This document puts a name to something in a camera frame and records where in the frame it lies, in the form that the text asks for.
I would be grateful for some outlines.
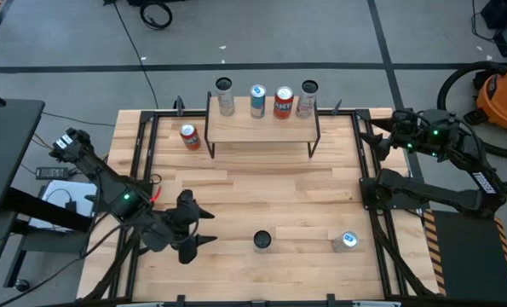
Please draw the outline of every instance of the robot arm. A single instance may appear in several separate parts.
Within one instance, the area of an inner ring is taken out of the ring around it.
[[[179,251],[182,264],[190,263],[197,247],[216,237],[196,235],[200,218],[214,218],[202,210],[193,191],[184,190],[177,197],[175,209],[153,211],[150,193],[152,184],[120,176],[95,154],[90,136],[70,128],[54,143],[50,156],[60,162],[73,163],[98,188],[98,203],[121,224],[134,227],[145,245],[160,252],[168,245]],[[190,233],[189,225],[196,223]]]
[[[492,217],[507,200],[507,182],[501,181],[496,170],[487,162],[482,141],[460,127],[463,123],[455,114],[443,110],[397,110],[388,119],[371,119],[371,124],[389,131],[389,137],[361,133],[360,136],[375,148],[380,160],[389,150],[404,148],[437,158],[450,160],[457,168],[467,171],[479,190],[452,191],[414,182],[391,170],[382,170],[377,177],[375,194],[386,200],[394,193],[404,193],[422,201],[433,200],[452,206],[465,214]]]

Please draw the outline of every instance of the silver can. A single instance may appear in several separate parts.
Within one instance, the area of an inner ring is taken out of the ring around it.
[[[307,119],[312,114],[318,88],[318,84],[313,80],[302,82],[301,95],[298,97],[297,103],[297,116],[299,118]]]
[[[264,98],[267,94],[267,89],[262,85],[253,85],[250,90],[251,98],[251,117],[260,119],[264,116]]]
[[[332,250],[334,252],[346,252],[356,248],[358,243],[357,235],[351,231],[347,231],[332,241]]]
[[[231,89],[232,81],[229,78],[219,78],[216,81],[217,99],[219,100],[219,112],[222,116],[231,116],[234,114],[234,97]]]

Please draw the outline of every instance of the wooden shelf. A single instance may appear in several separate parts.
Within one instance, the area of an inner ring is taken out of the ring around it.
[[[232,116],[222,116],[217,97],[210,99],[207,138],[212,143],[221,142],[315,142],[318,139],[316,116],[312,112],[307,119],[297,117],[295,96],[288,119],[274,117],[274,97],[266,97],[264,117],[251,117],[250,97],[234,97],[236,111]]]

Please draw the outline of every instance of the wooden table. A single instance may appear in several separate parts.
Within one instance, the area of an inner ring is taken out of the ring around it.
[[[320,139],[317,112],[306,119],[297,116],[298,96],[295,96],[291,115],[287,119],[274,116],[274,97],[265,97],[265,112],[260,119],[251,117],[250,97],[234,97],[234,114],[223,116],[219,111],[217,97],[209,100],[208,134],[209,143],[239,142],[307,142],[308,155],[314,155]],[[310,143],[315,142],[314,150]]]
[[[388,108],[371,109],[374,118],[390,114]],[[130,173],[139,115],[137,110],[118,115],[108,163],[123,175]],[[205,144],[198,151],[185,148],[179,135],[184,123],[195,124],[203,135],[204,118],[163,118],[158,123],[152,174],[163,180],[156,208],[174,207],[181,190],[190,188],[198,203],[216,216],[202,220],[199,233],[219,239],[201,246],[188,265],[179,264],[170,248],[141,256],[135,301],[175,301],[178,294],[185,294],[187,301],[325,300],[327,293],[336,299],[383,298],[369,215],[361,204],[349,117],[320,116],[322,136],[312,159],[302,144],[278,142],[222,143],[211,159]],[[373,174],[372,159],[367,158]],[[392,150],[383,167],[406,173],[403,152]],[[404,211],[394,211],[393,217],[401,255],[437,293],[419,218]],[[115,224],[111,218],[102,221],[90,245]],[[266,250],[253,245],[253,235],[261,229],[273,237]],[[346,230],[359,236],[359,245],[350,252],[333,252],[331,240]],[[78,297],[90,292],[105,273],[117,238],[115,234],[85,260]],[[392,290],[398,293],[394,266],[387,259]],[[124,293],[128,265],[124,268],[119,295]]]

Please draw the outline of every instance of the soda can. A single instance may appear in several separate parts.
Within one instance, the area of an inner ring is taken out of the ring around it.
[[[354,249],[358,243],[357,235],[351,231],[347,231],[332,241],[332,250],[334,252],[346,252]]]
[[[182,125],[179,129],[179,133],[181,134],[181,138],[183,139],[185,146],[187,146],[189,150],[196,150],[200,148],[199,132],[193,124]]]
[[[318,92],[318,84],[313,80],[302,82],[301,95],[298,97],[297,116],[307,119],[314,110],[315,96]]]
[[[234,114],[234,97],[231,89],[232,81],[229,78],[219,78],[216,81],[217,99],[219,100],[219,112],[222,116]]]
[[[278,119],[287,119],[291,114],[293,107],[293,90],[287,86],[282,86],[276,90],[274,98],[274,117]]]
[[[264,97],[267,89],[262,85],[253,85],[250,90],[251,94],[251,117],[260,119],[264,116]]]

